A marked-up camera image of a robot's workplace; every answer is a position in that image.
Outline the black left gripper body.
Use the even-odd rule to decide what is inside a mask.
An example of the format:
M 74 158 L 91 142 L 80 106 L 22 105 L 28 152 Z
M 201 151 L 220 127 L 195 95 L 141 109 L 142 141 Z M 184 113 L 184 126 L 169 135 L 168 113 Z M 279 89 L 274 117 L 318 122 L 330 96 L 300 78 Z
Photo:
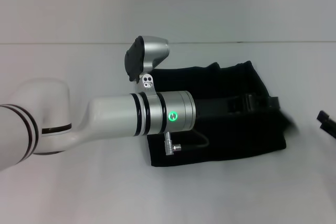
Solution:
M 250 95 L 195 99 L 196 122 L 233 118 L 251 111 Z

